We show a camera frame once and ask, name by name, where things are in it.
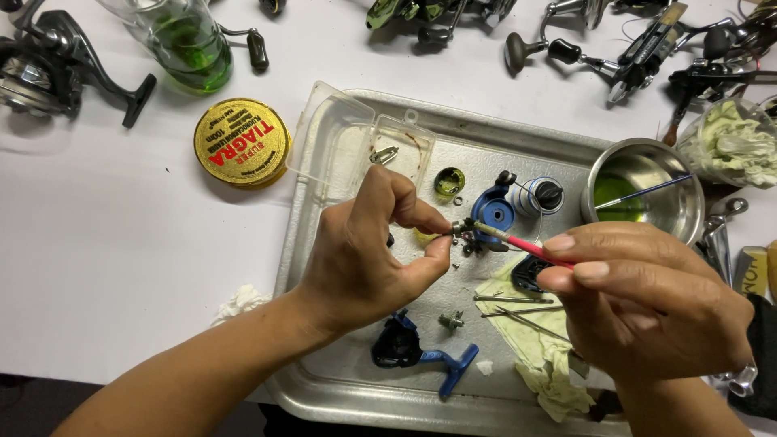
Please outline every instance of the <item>right hand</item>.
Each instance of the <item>right hand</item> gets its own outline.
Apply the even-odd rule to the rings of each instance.
[[[537,280],[564,305],[575,351],[616,382],[714,375],[752,360],[752,305],[673,236],[646,223],[599,222],[544,250],[577,263]]]

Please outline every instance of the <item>forearm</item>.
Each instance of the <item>forearm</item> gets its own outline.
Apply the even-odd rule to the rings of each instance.
[[[156,355],[102,388],[53,437],[211,435],[280,367],[320,348],[293,293]]]
[[[615,385],[634,437],[752,437],[700,378]]]

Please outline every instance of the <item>left hand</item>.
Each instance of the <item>left hand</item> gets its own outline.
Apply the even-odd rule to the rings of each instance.
[[[386,246],[389,224],[445,233],[451,223],[399,173],[372,166],[355,199],[324,209],[305,275],[290,292],[329,336],[367,326],[417,299],[448,271],[452,237],[404,265]]]

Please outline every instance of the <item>clear plastic cup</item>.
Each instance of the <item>clear plastic cup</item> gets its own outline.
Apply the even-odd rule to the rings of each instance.
[[[713,111],[720,110],[727,102],[734,103],[743,120],[757,121],[756,131],[766,132],[773,138],[777,138],[777,128],[774,122],[759,105],[747,100],[728,98],[715,102],[704,114],[693,120],[680,135],[675,148],[683,156],[691,171],[700,179],[713,184],[746,187],[748,182],[744,170],[719,169],[713,165],[713,157],[716,157],[718,151],[704,140],[704,130],[708,127],[708,116]]]

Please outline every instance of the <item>small screw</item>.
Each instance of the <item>small screw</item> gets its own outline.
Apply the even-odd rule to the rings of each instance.
[[[450,332],[453,332],[458,327],[463,327],[464,322],[462,321],[462,314],[464,314],[464,311],[454,311],[450,314],[441,314],[440,318],[437,319],[440,324],[450,330]]]

